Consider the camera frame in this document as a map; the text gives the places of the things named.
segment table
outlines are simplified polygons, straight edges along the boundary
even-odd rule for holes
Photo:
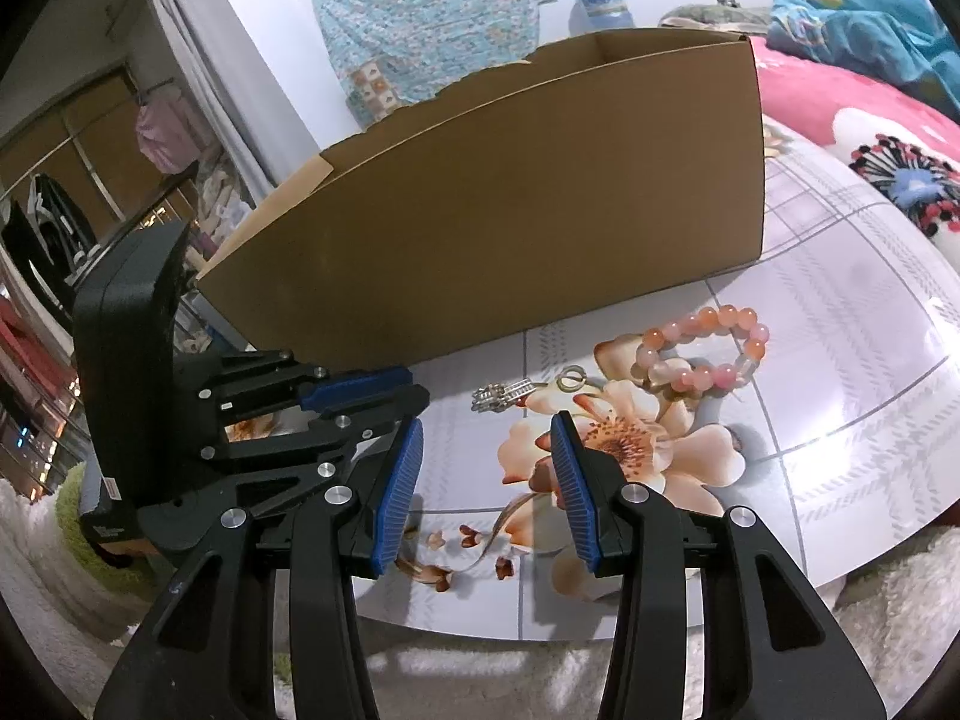
[[[616,586],[577,574],[563,512],[550,493],[531,491],[544,488],[544,480],[504,484],[505,474],[522,477],[524,457],[546,456],[536,438],[549,417],[518,407],[474,413],[472,391],[523,376],[550,382],[571,364],[603,386],[597,344],[703,306],[752,306],[772,333],[752,383],[704,396],[686,431],[700,436],[694,445],[707,453],[703,475],[717,485],[685,480],[707,508],[715,505],[710,495],[723,507],[754,508],[819,586],[903,541],[960,498],[960,370],[953,354],[960,278],[845,165],[769,124],[776,157],[766,162],[758,261],[414,368],[433,401],[422,416],[424,465],[401,557],[408,572],[419,568],[422,581],[398,569],[376,584],[356,580],[359,613],[503,640],[611,637]],[[597,278],[604,223],[616,221],[594,220],[595,247],[577,255]],[[529,265],[549,266],[551,256],[534,253]],[[601,349],[602,358],[616,353]],[[714,365],[738,353],[730,336],[698,338],[677,351]],[[703,430],[713,424],[736,436],[742,461],[725,448],[727,431]],[[504,509],[519,496],[525,503],[502,527]],[[688,581],[688,602],[689,622],[697,624],[696,578]]]

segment cardboard box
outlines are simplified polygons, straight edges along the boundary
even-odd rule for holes
[[[621,29],[480,71],[328,148],[199,286],[259,348],[411,365],[746,263],[762,231],[750,43]]]

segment blue blanket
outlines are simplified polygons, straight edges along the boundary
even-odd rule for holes
[[[885,81],[960,122],[957,43],[929,0],[774,0],[767,46]]]

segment blue gripper pad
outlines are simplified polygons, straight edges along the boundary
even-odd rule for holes
[[[577,460],[577,452],[563,422],[563,415],[554,415],[550,420],[550,454],[553,469],[563,493],[566,519],[573,533],[577,555],[587,564],[590,573],[600,566],[600,541],[597,536],[597,511],[590,498],[587,481]]]
[[[397,461],[376,510],[373,550],[370,557],[371,568],[376,576],[383,574],[400,550],[403,527],[406,524],[416,477],[419,476],[423,460],[424,425],[421,420],[414,419],[410,423],[406,436],[401,439]]]
[[[362,373],[346,373],[315,386],[309,395],[299,399],[304,410],[320,413],[356,400],[389,392],[398,386],[413,384],[414,375],[402,365]]]

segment peach bead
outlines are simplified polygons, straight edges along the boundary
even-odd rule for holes
[[[760,362],[760,360],[763,359],[763,355],[767,353],[767,347],[763,344],[763,341],[757,341],[756,338],[751,338],[750,341],[743,344],[743,353],[751,360]]]
[[[700,320],[697,318],[697,314],[687,314],[683,319],[681,319],[680,329],[683,330],[685,335],[697,335],[700,331]]]
[[[765,324],[755,324],[750,328],[750,337],[754,341],[760,341],[760,343],[767,343],[770,341],[770,328]]]
[[[729,362],[717,365],[713,369],[713,384],[720,389],[733,389],[733,385],[736,384],[736,368]]]
[[[661,327],[661,333],[664,334],[666,341],[676,343],[680,341],[680,336],[683,335],[683,328],[680,327],[680,322],[667,322],[664,327]]]
[[[677,392],[685,392],[691,389],[693,387],[693,371],[681,371],[680,375],[670,383],[670,386]]]
[[[637,365],[639,365],[642,370],[654,367],[657,362],[659,362],[659,354],[656,354],[653,349],[648,349],[645,346],[640,346],[640,349],[637,349]]]
[[[740,325],[741,330],[750,330],[757,324],[757,312],[752,308],[741,308],[737,315],[736,323]]]
[[[717,327],[717,312],[709,306],[697,312],[697,319],[700,320],[700,327],[704,328],[704,333],[712,333]]]
[[[720,311],[717,312],[717,319],[720,320],[721,327],[733,327],[739,319],[739,312],[736,306],[731,306],[730,304],[720,306]]]
[[[659,352],[664,348],[664,334],[659,331],[659,328],[651,327],[643,334],[643,345],[648,349],[653,349],[655,352]]]
[[[706,392],[713,386],[713,371],[707,365],[698,365],[693,370],[693,386]]]

